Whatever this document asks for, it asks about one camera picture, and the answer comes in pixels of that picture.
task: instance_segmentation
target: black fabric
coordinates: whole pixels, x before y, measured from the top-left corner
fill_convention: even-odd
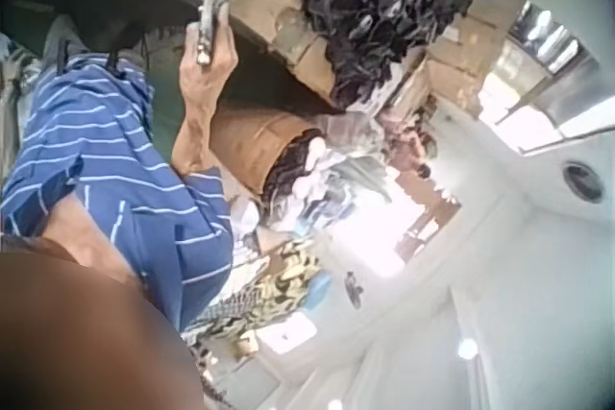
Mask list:
[[[306,130],[286,146],[265,179],[261,196],[265,211],[269,211],[275,194],[290,195],[295,181],[307,174],[309,142],[322,135],[322,132],[317,129]]]
[[[391,62],[411,47],[434,42],[466,14],[472,0],[303,0],[313,30],[328,41],[326,58],[340,109],[365,102],[390,79]]]

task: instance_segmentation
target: bundle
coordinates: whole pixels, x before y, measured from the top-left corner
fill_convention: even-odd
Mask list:
[[[366,102],[391,78],[390,65],[409,48],[428,45],[466,14],[472,0],[303,0],[315,33],[328,41],[335,76],[332,102]]]

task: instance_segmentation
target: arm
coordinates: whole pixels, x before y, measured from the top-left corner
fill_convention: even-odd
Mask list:
[[[417,158],[421,163],[425,162],[425,147],[421,142],[421,138],[417,132],[412,132],[409,136],[408,142],[410,143],[410,147],[412,148],[412,154]]]
[[[196,62],[198,35],[198,25],[188,25],[180,64],[185,118],[171,155],[171,165],[180,176],[203,172],[214,166],[209,151],[209,126],[222,88],[237,65],[228,5],[220,11],[213,61],[207,68]]]

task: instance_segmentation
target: striped shirt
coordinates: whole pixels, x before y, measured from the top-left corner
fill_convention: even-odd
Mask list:
[[[75,193],[178,330],[217,295],[232,266],[229,207],[216,168],[179,178],[152,146],[154,90],[140,69],[73,57],[41,75],[3,188],[4,232],[36,236]]]

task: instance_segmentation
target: fingers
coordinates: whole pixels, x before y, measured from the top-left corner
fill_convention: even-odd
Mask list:
[[[196,62],[197,42],[199,40],[199,24],[190,23],[185,28],[184,57],[182,61]]]
[[[213,54],[213,62],[215,65],[233,69],[237,64],[237,52],[234,47],[233,30],[229,25],[229,4],[223,5],[218,14],[218,27],[216,30]]]

